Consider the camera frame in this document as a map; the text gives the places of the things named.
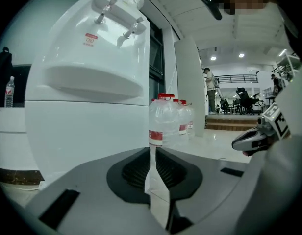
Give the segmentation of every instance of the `cable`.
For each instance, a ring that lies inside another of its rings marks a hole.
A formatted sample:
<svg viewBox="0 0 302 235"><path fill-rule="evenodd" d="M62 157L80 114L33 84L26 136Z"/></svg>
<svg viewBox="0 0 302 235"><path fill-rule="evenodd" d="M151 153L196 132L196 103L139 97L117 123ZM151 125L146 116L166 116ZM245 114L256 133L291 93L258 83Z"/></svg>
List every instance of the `cable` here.
<svg viewBox="0 0 302 235"><path fill-rule="evenodd" d="M19 188L19 187L7 187L5 185L1 185L1 186L3 186L6 189L17 189L17 190L24 190L24 191L32 191L32 190L38 190L39 189L39 187L37 187L37 188L30 188L30 189L23 189L23 188Z"/></svg>

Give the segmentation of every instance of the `plastic water bottle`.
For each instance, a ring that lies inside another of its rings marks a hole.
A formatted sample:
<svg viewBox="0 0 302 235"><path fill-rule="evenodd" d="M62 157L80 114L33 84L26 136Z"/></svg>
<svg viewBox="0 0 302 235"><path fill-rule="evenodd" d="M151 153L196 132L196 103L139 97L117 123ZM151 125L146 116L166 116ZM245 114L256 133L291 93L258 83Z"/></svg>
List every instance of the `plastic water bottle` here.
<svg viewBox="0 0 302 235"><path fill-rule="evenodd" d="M189 124L188 124L188 137L191 140L195 136L195 130L194 130L194 119L195 119L195 111L192 107L187 105L187 111L189 114Z"/></svg>
<svg viewBox="0 0 302 235"><path fill-rule="evenodd" d="M188 144L188 124L189 124L189 113L187 111L187 101L180 100L181 104L178 104L178 117L179 117L179 138L178 138L178 146L179 148L183 148Z"/></svg>
<svg viewBox="0 0 302 235"><path fill-rule="evenodd" d="M4 104L6 108L13 107L13 98L14 98L14 90L15 90L14 79L15 78L11 76L9 82L6 85L5 104Z"/></svg>
<svg viewBox="0 0 302 235"><path fill-rule="evenodd" d="M173 94L159 93L149 106L149 144L174 148L178 139L177 105L168 100Z"/></svg>

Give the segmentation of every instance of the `warning label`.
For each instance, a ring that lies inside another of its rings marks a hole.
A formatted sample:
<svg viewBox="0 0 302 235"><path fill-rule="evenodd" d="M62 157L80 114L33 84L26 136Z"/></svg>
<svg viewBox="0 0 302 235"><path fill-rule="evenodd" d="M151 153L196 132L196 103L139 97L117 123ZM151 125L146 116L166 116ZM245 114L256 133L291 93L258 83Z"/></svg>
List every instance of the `warning label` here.
<svg viewBox="0 0 302 235"><path fill-rule="evenodd" d="M93 47L94 41L98 39L98 36L92 35L90 33L86 34L86 39L83 45Z"/></svg>
<svg viewBox="0 0 302 235"><path fill-rule="evenodd" d="M163 145L163 133L149 130L149 144L152 144L155 146L162 146Z"/></svg>

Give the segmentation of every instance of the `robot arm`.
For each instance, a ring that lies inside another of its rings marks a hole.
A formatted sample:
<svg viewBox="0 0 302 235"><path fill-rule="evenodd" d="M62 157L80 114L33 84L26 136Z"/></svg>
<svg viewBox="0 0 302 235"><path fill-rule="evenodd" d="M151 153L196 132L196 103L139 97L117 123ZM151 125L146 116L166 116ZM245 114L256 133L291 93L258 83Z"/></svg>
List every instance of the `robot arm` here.
<svg viewBox="0 0 302 235"><path fill-rule="evenodd" d="M231 146L244 151L250 156L257 151L267 150L271 144L283 139L288 133L288 126L283 115L274 103L258 119L257 126L249 129L234 139Z"/></svg>
<svg viewBox="0 0 302 235"><path fill-rule="evenodd" d="M220 90L220 87L216 87L215 89L216 89L216 91L218 92L218 95L219 95L220 99L221 99L222 101L224 101L224 97L223 97L223 94L222 94L222 92L221 92L221 90Z"/></svg>

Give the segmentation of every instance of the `ceiling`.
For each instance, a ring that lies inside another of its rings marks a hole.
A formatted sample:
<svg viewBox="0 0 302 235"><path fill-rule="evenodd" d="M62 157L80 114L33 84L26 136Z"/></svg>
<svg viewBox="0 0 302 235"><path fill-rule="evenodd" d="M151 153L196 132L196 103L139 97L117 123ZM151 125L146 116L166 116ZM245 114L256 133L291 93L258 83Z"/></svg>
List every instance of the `ceiling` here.
<svg viewBox="0 0 302 235"><path fill-rule="evenodd" d="M235 62L239 53L245 59L275 61L281 51L290 48L275 4L254 14L228 15L218 21L201 0L158 0L176 22L184 37L192 36L202 59L223 57L222 63Z"/></svg>

